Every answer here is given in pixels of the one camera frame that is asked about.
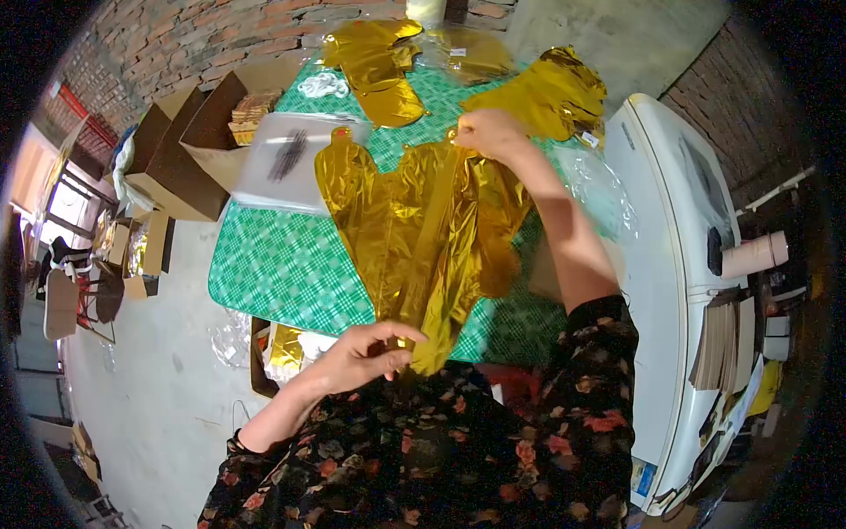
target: deflated foil balloon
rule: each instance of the deflated foil balloon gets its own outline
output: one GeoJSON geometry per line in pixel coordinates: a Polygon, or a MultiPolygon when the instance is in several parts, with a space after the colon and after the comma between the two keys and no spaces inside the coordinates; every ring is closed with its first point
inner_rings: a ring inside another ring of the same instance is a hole
{"type": "Polygon", "coordinates": [[[554,47],[508,83],[462,101],[461,108],[505,109],[541,138],[565,141],[576,130],[590,130],[601,141],[606,95],[605,84],[572,47],[554,47]]]}
{"type": "Polygon", "coordinates": [[[514,61],[500,40],[490,31],[463,26],[428,30],[424,57],[436,61],[459,83],[478,85],[500,79],[514,71],[514,61]]]}
{"type": "Polygon", "coordinates": [[[404,146],[397,170],[380,174],[349,129],[315,158],[315,174],[376,320],[420,328],[412,368],[446,362],[470,309],[508,293],[519,261],[511,247],[528,192],[502,164],[443,141],[404,146]]]}
{"type": "Polygon", "coordinates": [[[324,39],[324,65],[341,69],[361,109],[376,127],[402,127],[425,112],[405,79],[420,49],[397,42],[422,30],[408,19],[351,20],[324,39]]]}

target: folded cardboard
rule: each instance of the folded cardboard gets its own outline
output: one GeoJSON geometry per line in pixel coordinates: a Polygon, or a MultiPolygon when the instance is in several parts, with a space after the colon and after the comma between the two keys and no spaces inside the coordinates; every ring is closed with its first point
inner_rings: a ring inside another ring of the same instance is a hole
{"type": "Polygon", "coordinates": [[[121,266],[124,264],[126,245],[129,243],[129,226],[115,222],[114,234],[112,235],[112,248],[108,252],[108,261],[121,266]]]}
{"type": "Polygon", "coordinates": [[[299,60],[277,58],[247,64],[223,78],[206,98],[182,134],[179,143],[226,191],[238,183],[249,147],[235,143],[229,122],[232,110],[248,94],[287,90],[299,73],[299,60]]]}
{"type": "Polygon", "coordinates": [[[129,245],[124,246],[124,293],[131,300],[144,300],[158,294],[158,276],[167,272],[170,263],[170,249],[173,243],[175,222],[166,212],[154,211],[132,219],[129,237],[138,230],[147,230],[144,249],[144,267],[141,275],[129,275],[129,245]]]}
{"type": "Polygon", "coordinates": [[[267,377],[264,371],[264,361],[261,359],[261,347],[255,340],[255,334],[270,327],[270,322],[259,317],[250,321],[250,386],[253,391],[263,397],[272,399],[279,391],[279,385],[267,377]]]}
{"type": "Polygon", "coordinates": [[[91,443],[91,438],[88,437],[88,432],[81,422],[77,421],[71,428],[74,436],[74,444],[82,459],[82,466],[85,474],[94,483],[98,483],[102,474],[100,472],[100,461],[94,452],[94,445],[91,443]]]}
{"type": "Polygon", "coordinates": [[[195,87],[153,103],[133,134],[126,180],[173,218],[216,222],[229,194],[179,144],[204,100],[195,87]]]}

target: plastic packaging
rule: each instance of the plastic packaging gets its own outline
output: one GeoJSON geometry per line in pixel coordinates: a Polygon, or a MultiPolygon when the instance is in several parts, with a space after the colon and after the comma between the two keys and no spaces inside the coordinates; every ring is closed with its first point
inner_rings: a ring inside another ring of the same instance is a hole
{"type": "Polygon", "coordinates": [[[371,132],[370,123],[350,115],[269,113],[255,132],[232,197],[243,207],[328,217],[314,164],[337,127],[349,127],[360,144],[371,132]]]}
{"type": "Polygon", "coordinates": [[[211,350],[229,367],[250,367],[250,316],[226,307],[227,320],[221,327],[209,327],[211,350]]]}
{"type": "Polygon", "coordinates": [[[422,53],[415,67],[439,68],[461,85],[478,85],[516,73],[511,54],[493,31],[446,25],[413,37],[422,53]]]}
{"type": "Polygon", "coordinates": [[[114,373],[114,344],[100,342],[100,345],[103,348],[103,369],[105,369],[106,372],[114,373]]]}
{"type": "Polygon", "coordinates": [[[114,170],[112,171],[114,194],[123,206],[131,202],[151,212],[156,208],[156,203],[124,180],[124,172],[132,164],[132,156],[134,154],[135,142],[133,141],[133,136],[130,136],[124,142],[124,148],[114,158],[114,170]]]}
{"type": "Polygon", "coordinates": [[[577,141],[555,146],[554,154],[570,192],[585,205],[602,234],[618,243],[637,239],[637,215],[623,182],[599,155],[577,141]]]}

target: black floral shirt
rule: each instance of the black floral shirt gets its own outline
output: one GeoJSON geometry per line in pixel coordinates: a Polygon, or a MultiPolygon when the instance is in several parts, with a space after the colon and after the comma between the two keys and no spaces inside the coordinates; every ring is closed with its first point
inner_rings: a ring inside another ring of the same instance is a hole
{"type": "Polygon", "coordinates": [[[326,397],[271,453],[235,433],[198,529],[620,527],[637,340],[621,296],[577,307],[530,420],[451,362],[326,397]]]}

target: white pipe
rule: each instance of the white pipe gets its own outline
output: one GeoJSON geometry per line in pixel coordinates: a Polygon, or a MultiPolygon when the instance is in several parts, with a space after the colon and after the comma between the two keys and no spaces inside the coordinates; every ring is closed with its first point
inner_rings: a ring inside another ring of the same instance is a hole
{"type": "Polygon", "coordinates": [[[785,190],[788,190],[788,189],[793,189],[793,188],[798,188],[799,182],[801,182],[805,178],[811,176],[815,172],[816,172],[816,166],[813,166],[813,165],[810,166],[809,168],[805,169],[804,171],[798,173],[793,178],[785,181],[783,184],[779,185],[774,190],[771,190],[769,193],[762,196],[758,200],[756,200],[756,201],[754,201],[754,202],[752,202],[752,203],[750,203],[750,204],[748,204],[744,207],[741,207],[738,211],[734,212],[734,216],[739,217],[740,215],[743,215],[744,213],[746,213],[748,211],[752,211],[753,213],[758,211],[759,207],[763,206],[766,202],[770,201],[770,199],[772,199],[774,196],[778,195],[782,191],[785,191],[785,190]]]}

